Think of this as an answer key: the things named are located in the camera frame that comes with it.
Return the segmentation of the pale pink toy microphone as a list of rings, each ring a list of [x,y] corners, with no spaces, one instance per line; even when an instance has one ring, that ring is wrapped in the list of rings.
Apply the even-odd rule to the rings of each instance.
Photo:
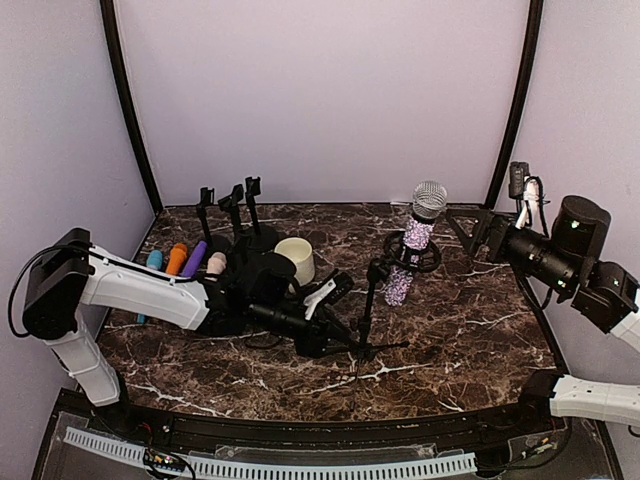
[[[226,255],[223,252],[215,252],[207,261],[206,274],[220,275],[227,266]]]

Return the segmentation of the black corner post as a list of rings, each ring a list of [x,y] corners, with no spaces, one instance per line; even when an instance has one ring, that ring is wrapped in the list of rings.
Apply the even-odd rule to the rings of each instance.
[[[515,148],[522,115],[528,95],[530,80],[533,72],[538,39],[542,25],[544,10],[543,0],[531,0],[527,15],[524,40],[521,51],[516,82],[504,135],[498,152],[489,188],[483,206],[493,209],[498,202],[500,191],[508,171],[509,162]]]
[[[164,205],[152,172],[151,162],[146,151],[142,130],[140,128],[136,107],[134,105],[126,71],[118,20],[116,18],[116,5],[113,0],[100,0],[99,7],[109,62],[129,142],[146,197],[154,215],[157,216],[164,210]]]

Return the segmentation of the black stand of blue microphone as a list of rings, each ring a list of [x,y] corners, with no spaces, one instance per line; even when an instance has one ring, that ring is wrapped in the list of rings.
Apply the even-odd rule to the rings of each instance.
[[[230,248],[230,241],[221,235],[213,235],[208,222],[208,208],[213,205],[215,189],[207,186],[201,187],[199,191],[199,202],[196,205],[196,214],[200,220],[204,241],[208,251],[226,253]]]

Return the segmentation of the black stand of purple microphone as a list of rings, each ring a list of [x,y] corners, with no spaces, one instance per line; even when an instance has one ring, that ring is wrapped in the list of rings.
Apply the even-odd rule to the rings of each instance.
[[[242,184],[236,184],[230,194],[218,200],[219,209],[230,217],[235,245],[238,245],[245,236],[240,214],[240,201],[243,199],[244,187]]]

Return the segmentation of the right black corner post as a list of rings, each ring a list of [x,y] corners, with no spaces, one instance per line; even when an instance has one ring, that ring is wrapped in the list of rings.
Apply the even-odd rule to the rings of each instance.
[[[544,10],[543,0],[531,0],[527,15],[524,40],[521,51],[516,82],[504,135],[498,152],[489,188],[483,206],[493,209],[498,202],[500,191],[508,171],[509,162],[515,148],[522,115],[528,95],[530,80],[533,72],[538,39],[542,25]]]

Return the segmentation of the blue toy microphone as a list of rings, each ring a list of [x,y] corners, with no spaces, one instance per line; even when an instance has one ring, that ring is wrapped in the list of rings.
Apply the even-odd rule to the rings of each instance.
[[[160,250],[152,250],[146,260],[146,267],[152,270],[161,271],[163,268],[164,256]],[[145,324],[147,317],[144,314],[137,316],[138,324]]]

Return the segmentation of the black stand of orange microphone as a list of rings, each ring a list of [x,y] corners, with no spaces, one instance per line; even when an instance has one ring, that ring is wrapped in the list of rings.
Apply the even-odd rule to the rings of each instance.
[[[274,227],[261,221],[256,198],[261,194],[261,178],[245,178],[245,202],[250,214],[251,225],[245,230],[247,248],[256,252],[268,252],[279,242],[279,234]]]

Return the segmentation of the orange toy microphone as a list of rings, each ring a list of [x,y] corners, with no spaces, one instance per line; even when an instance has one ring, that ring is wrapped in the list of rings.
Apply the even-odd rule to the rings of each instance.
[[[168,275],[178,276],[187,261],[188,247],[183,243],[177,243],[169,253],[165,272]]]

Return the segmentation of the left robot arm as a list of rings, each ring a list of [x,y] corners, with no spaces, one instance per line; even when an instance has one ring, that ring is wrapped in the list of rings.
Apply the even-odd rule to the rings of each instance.
[[[248,324],[293,340],[298,355],[356,352],[361,343],[335,317],[298,296],[294,263],[275,252],[234,255],[220,273],[173,276],[124,260],[73,228],[34,254],[16,280],[27,284],[19,338],[43,341],[101,417],[120,436],[141,427],[140,412],[80,317],[80,305],[103,306],[168,322],[205,336],[233,335]]]

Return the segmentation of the black front rail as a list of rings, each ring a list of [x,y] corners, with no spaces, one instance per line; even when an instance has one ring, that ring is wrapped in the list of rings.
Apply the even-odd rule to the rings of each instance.
[[[361,422],[239,420],[131,405],[128,420],[148,424],[155,444],[179,451],[213,451],[222,446],[346,450],[427,444],[440,451],[487,450],[505,447],[521,436],[562,435],[569,426],[567,420],[520,403],[466,414]]]

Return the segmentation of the purple toy microphone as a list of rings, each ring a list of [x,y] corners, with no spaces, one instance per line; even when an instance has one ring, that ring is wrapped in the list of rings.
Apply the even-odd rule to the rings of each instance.
[[[208,244],[205,241],[200,241],[196,245],[180,273],[181,277],[193,278],[196,275],[203,262],[207,249]]]

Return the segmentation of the silver glitter microphone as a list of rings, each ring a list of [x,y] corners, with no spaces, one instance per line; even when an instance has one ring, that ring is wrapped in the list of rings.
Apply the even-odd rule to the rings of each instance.
[[[411,214],[402,235],[400,252],[394,256],[385,291],[385,301],[389,306],[404,303],[422,254],[428,247],[435,221],[444,211],[446,202],[447,190],[437,181],[422,181],[414,189]]]

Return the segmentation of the left black corner post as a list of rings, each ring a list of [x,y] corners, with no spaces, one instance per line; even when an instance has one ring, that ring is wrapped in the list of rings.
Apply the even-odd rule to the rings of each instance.
[[[164,205],[152,172],[151,162],[146,151],[142,130],[140,128],[136,107],[134,105],[126,71],[118,20],[116,18],[116,5],[113,0],[100,0],[99,7],[109,62],[129,142],[146,197],[154,215],[157,216],[164,210]]]

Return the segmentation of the black shock mount tripod stand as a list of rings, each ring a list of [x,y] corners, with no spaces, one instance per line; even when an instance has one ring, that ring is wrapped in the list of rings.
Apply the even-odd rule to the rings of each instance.
[[[357,321],[359,334],[356,352],[355,377],[352,384],[352,397],[349,405],[351,413],[357,408],[357,392],[359,388],[360,370],[364,362],[375,359],[378,353],[395,348],[407,348],[409,341],[373,345],[369,342],[373,322],[373,307],[375,302],[376,287],[381,282],[386,282],[393,267],[399,267],[401,273],[409,276],[414,274],[426,274],[434,272],[442,262],[440,248],[428,240],[425,247],[412,248],[404,245],[404,233],[400,230],[391,232],[386,236],[382,246],[382,254],[372,259],[366,273],[368,288],[364,312]]]

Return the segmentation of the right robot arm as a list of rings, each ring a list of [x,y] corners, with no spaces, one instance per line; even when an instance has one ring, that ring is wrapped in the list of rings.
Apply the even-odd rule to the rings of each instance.
[[[445,217],[469,255],[486,247],[489,262],[539,280],[603,333],[639,347],[639,282],[619,264],[601,260],[611,216],[596,203],[564,197],[550,235],[489,209],[449,209]],[[538,370],[511,412],[510,424],[521,434],[534,432],[548,417],[636,427],[639,388]]]

